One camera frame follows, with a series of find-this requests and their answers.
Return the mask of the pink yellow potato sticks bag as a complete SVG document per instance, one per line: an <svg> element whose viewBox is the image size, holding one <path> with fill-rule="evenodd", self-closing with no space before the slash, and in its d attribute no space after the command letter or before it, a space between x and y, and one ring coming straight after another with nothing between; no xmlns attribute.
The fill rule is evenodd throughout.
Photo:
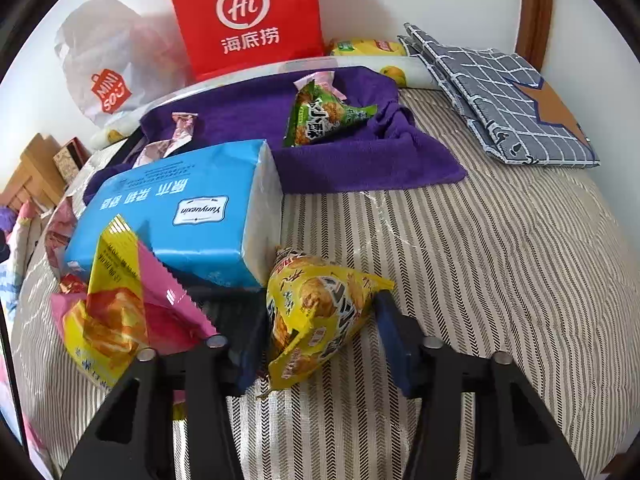
<svg viewBox="0 0 640 480"><path fill-rule="evenodd" d="M185 352L217 333L212 322L122 216L96 243L90 278L66 274L51 297L64 347L94 384L116 385L138 352Z"/></svg>

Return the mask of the yellow snack packet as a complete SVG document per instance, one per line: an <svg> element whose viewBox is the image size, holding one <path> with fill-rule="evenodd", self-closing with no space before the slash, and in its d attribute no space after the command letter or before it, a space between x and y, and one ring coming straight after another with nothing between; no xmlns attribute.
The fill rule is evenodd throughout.
<svg viewBox="0 0 640 480"><path fill-rule="evenodd" d="M372 313L378 292L395 283L292 247L280 247L269 275L266 306L272 321L268 356L271 393L298 384L331 359Z"/></svg>

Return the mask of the green snack packet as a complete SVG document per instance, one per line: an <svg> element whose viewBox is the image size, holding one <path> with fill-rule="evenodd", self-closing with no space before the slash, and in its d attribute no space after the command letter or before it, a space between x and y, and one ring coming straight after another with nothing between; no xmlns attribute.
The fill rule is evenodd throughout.
<svg viewBox="0 0 640 480"><path fill-rule="evenodd" d="M295 148L316 143L358 122L366 122L378 112L376 104L356 107L345 104L313 80L297 92L288 118L283 146Z"/></svg>

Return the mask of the red snack packet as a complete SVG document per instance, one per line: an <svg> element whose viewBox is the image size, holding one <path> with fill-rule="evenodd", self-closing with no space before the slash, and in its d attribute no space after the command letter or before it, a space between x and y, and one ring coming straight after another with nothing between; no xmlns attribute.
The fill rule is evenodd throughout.
<svg viewBox="0 0 640 480"><path fill-rule="evenodd" d="M55 209L44 231L44 250L54 276L60 283L62 294L85 294L88 285L78 271L70 271L64 263L64 255L77 226L70 196L63 198Z"/></svg>

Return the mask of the blue tissue pack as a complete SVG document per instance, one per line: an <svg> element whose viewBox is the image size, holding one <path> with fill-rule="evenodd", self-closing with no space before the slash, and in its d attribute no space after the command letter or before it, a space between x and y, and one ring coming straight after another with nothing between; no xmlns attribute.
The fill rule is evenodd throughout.
<svg viewBox="0 0 640 480"><path fill-rule="evenodd" d="M282 200L264 140L170 156L104 181L79 217L64 262L87 275L99 235L122 217L170 270L224 287L262 288L280 243Z"/></svg>

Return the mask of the wooden bed headboard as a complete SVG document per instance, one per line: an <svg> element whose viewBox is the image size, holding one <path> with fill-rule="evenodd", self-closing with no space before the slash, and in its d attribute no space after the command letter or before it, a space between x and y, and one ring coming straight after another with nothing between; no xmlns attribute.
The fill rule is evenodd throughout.
<svg viewBox="0 0 640 480"><path fill-rule="evenodd" d="M40 211L58 206L66 189L66 183L53 160L60 148L52 136L37 133L22 151L20 163L2 188L1 205L15 212L19 212L29 200Z"/></svg>

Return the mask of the patterned small box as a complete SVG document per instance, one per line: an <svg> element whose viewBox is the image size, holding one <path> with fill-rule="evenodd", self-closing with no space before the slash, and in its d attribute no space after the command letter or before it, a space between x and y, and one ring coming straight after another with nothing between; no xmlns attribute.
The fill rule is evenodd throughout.
<svg viewBox="0 0 640 480"><path fill-rule="evenodd" d="M70 185L75 180L89 158L89 151L77 136L67 141L52 157L66 185Z"/></svg>

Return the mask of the pink purple candy packet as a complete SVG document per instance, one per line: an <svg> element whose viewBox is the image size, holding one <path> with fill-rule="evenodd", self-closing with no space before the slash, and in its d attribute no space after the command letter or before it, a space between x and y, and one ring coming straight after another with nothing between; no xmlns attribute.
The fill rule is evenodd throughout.
<svg viewBox="0 0 640 480"><path fill-rule="evenodd" d="M171 118L175 123L175 130L171 138L168 140L161 140L151 142L145 145L140 155L134 162L134 168L149 165L151 162L157 162L160 159L166 158L172 153L178 151L186 144L192 141L194 127L197 114L173 112Z"/></svg>

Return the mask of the purple towel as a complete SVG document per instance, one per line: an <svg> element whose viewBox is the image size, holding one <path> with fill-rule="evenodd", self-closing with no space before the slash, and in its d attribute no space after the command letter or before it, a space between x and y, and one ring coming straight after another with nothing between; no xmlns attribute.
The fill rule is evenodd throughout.
<svg viewBox="0 0 640 480"><path fill-rule="evenodd" d="M284 137L302 73L275 74L225 84L155 107L140 120L146 143L175 130L172 113L196 116L189 151L224 142L264 139L276 163L283 192L318 194L405 190L457 183L466 171L444 144L421 131L399 102L396 84L365 67L335 73L335 87L353 106L374 104L378 112L338 130L326 140L287 148Z"/></svg>

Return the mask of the grey checked folded cloth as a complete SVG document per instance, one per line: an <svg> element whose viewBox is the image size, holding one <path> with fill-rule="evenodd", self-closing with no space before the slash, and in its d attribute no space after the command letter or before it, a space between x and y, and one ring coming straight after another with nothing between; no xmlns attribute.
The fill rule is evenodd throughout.
<svg viewBox="0 0 640 480"><path fill-rule="evenodd" d="M485 153L514 166L600 165L573 113L521 55L446 46L410 23L405 31Z"/></svg>

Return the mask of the white Miniso plastic bag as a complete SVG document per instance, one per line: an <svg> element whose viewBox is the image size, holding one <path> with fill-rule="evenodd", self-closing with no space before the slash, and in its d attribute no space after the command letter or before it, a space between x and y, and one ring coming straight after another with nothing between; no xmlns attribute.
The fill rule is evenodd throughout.
<svg viewBox="0 0 640 480"><path fill-rule="evenodd" d="M81 114L104 128L183 88L188 63L147 18L119 0L88 0L66 18L54 52Z"/></svg>

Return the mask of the yellow lemon tea pack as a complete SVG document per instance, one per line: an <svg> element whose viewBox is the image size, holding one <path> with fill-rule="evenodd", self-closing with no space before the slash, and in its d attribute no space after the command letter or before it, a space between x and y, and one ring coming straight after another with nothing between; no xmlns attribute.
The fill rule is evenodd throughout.
<svg viewBox="0 0 640 480"><path fill-rule="evenodd" d="M376 39L334 39L328 45L328 55L333 56L407 56L399 42Z"/></svg>

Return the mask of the red paper shopping bag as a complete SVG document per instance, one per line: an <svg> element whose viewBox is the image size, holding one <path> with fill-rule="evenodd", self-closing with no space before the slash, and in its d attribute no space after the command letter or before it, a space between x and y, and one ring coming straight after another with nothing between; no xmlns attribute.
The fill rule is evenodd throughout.
<svg viewBox="0 0 640 480"><path fill-rule="evenodd" d="M171 0L197 80L324 53L319 0Z"/></svg>

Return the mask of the brown wooden door frame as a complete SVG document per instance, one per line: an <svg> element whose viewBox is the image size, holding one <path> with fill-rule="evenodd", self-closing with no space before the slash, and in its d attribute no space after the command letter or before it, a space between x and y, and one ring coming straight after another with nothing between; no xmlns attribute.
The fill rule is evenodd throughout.
<svg viewBox="0 0 640 480"><path fill-rule="evenodd" d="M544 66L553 0L521 0L520 24L515 52L532 64L536 70Z"/></svg>

